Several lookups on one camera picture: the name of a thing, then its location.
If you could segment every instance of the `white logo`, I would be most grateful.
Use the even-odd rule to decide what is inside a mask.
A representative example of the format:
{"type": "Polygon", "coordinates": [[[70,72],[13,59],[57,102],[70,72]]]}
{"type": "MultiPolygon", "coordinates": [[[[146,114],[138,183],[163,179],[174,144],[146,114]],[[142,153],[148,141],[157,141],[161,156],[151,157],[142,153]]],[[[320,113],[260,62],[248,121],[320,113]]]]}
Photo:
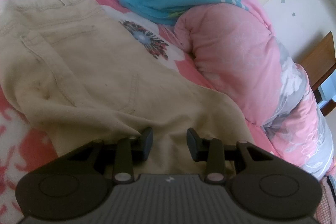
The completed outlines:
{"type": "Polygon", "coordinates": [[[172,182],[173,180],[175,180],[173,177],[166,178],[166,181],[169,182],[169,183],[172,182]]]}

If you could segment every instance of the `wooden furniture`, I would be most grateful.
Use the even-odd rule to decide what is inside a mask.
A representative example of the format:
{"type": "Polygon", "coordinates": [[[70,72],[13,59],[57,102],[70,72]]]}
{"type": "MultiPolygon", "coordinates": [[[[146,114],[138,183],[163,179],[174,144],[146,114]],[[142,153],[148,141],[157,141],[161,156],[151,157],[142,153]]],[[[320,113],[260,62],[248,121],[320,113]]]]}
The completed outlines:
{"type": "MultiPolygon", "coordinates": [[[[308,74],[310,86],[316,94],[318,87],[336,70],[335,46],[332,32],[304,58],[300,64],[308,74]]],[[[322,109],[328,115],[336,103],[330,100],[322,109]]]]}

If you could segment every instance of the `metal screw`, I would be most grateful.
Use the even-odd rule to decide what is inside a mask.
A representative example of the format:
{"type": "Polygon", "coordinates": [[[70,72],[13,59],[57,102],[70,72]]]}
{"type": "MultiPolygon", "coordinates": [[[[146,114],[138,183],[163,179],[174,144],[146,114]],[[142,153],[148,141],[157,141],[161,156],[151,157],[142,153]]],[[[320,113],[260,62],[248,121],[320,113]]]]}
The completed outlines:
{"type": "Polygon", "coordinates": [[[222,181],[224,179],[224,175],[221,173],[210,173],[207,175],[208,180],[211,181],[222,181]]]}
{"type": "Polygon", "coordinates": [[[114,176],[117,181],[128,181],[131,179],[131,175],[129,173],[118,173],[114,176]]]}

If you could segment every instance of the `flower center print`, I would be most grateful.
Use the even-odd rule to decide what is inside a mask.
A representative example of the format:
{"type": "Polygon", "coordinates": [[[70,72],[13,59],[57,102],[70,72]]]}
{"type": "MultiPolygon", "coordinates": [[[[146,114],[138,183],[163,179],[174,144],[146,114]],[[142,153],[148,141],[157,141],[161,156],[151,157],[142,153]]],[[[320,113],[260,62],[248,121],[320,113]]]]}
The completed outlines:
{"type": "Polygon", "coordinates": [[[136,40],[144,45],[146,50],[153,55],[155,59],[162,56],[165,60],[168,60],[168,55],[166,53],[168,44],[162,39],[134,22],[125,20],[120,21],[120,23],[136,40]]]}

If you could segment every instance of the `khaki pants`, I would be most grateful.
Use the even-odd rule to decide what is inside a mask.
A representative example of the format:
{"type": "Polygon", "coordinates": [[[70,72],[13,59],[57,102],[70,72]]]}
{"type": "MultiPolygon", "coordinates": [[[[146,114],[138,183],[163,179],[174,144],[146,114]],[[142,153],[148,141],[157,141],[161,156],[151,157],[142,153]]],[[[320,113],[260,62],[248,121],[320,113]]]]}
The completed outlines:
{"type": "Polygon", "coordinates": [[[238,106],[161,65],[95,0],[0,0],[0,84],[58,155],[154,130],[144,173],[200,173],[186,130],[253,142],[238,106]]]}

